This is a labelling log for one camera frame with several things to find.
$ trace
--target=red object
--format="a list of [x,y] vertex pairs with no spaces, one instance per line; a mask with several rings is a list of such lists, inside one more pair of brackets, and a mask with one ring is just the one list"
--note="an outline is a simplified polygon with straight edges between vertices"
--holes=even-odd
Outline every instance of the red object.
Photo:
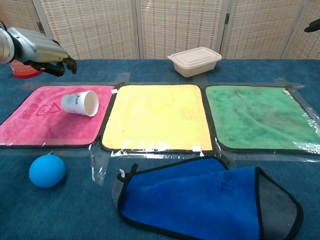
[[27,79],[42,73],[42,71],[35,70],[31,66],[24,65],[17,60],[10,62],[10,66],[12,68],[12,74],[18,79]]

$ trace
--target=blue ball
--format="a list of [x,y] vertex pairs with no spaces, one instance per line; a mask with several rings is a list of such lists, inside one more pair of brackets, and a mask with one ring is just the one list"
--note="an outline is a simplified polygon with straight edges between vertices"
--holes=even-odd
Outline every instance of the blue ball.
[[29,178],[40,188],[50,188],[61,181],[66,172],[65,163],[55,155],[38,157],[30,166]]

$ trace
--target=paper cup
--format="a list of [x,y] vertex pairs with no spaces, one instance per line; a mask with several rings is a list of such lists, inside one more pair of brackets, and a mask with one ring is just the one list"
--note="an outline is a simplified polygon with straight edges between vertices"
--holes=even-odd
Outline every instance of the paper cup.
[[99,99],[94,91],[77,92],[64,95],[61,108],[68,113],[93,117],[99,109]]

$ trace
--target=blue carpet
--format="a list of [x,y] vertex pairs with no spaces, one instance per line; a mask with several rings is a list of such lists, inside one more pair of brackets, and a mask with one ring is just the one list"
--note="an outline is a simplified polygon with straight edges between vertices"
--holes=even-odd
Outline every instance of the blue carpet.
[[[17,79],[8,65],[0,65],[0,123],[37,87],[59,84],[130,83],[274,83],[278,78],[300,83],[304,99],[320,113],[319,60],[221,60],[215,70],[191,78],[174,71],[169,60],[79,60],[78,73],[56,78],[41,74]],[[104,186],[92,182],[86,149],[67,149],[60,157],[66,177],[52,189],[39,189],[29,181],[32,161],[50,151],[0,149],[0,239],[169,239],[127,225],[112,203],[111,188],[119,168],[133,162],[142,169],[176,162],[174,159],[111,158]],[[237,161],[238,167],[262,167],[291,192],[304,209],[297,240],[317,240],[320,229],[320,163]]]

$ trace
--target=woven room divider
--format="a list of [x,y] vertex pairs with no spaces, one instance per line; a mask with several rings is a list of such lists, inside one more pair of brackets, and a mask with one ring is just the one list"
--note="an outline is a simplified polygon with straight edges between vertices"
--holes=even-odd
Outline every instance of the woven room divider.
[[53,38],[73,58],[139,58],[134,0],[40,2]]
[[1,0],[0,20],[7,28],[16,27],[39,32],[39,20],[32,0]]
[[309,23],[318,18],[320,18],[320,1],[309,0],[301,12],[282,58],[320,59],[320,31],[304,32]]
[[165,59],[168,55],[197,47],[219,52],[228,1],[136,2],[141,58]]
[[280,59],[304,0],[231,0],[221,55]]

